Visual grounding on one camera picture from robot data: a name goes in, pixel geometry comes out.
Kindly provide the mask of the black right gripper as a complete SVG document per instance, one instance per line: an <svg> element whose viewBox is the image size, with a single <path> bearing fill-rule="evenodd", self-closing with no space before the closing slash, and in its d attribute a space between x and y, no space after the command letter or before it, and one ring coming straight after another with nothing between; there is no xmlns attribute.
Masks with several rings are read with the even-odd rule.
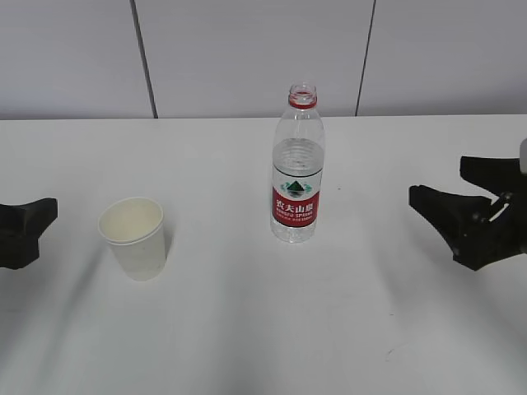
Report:
<svg viewBox="0 0 527 395"><path fill-rule="evenodd" d="M445 193L426 185L408 189L408 204L437 230L455 262L473 271L526 254L526 193L519 158L462 156L460 177L495 196L505 193L503 211L489 197Z"/></svg>

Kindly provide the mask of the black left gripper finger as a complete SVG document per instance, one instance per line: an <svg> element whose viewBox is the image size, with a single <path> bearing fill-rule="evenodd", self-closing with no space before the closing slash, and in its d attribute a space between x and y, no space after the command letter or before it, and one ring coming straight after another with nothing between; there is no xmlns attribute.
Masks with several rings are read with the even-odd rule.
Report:
<svg viewBox="0 0 527 395"><path fill-rule="evenodd" d="M40 256L39 238L58 218L58 200L1 205L1 268L18 270Z"/></svg>

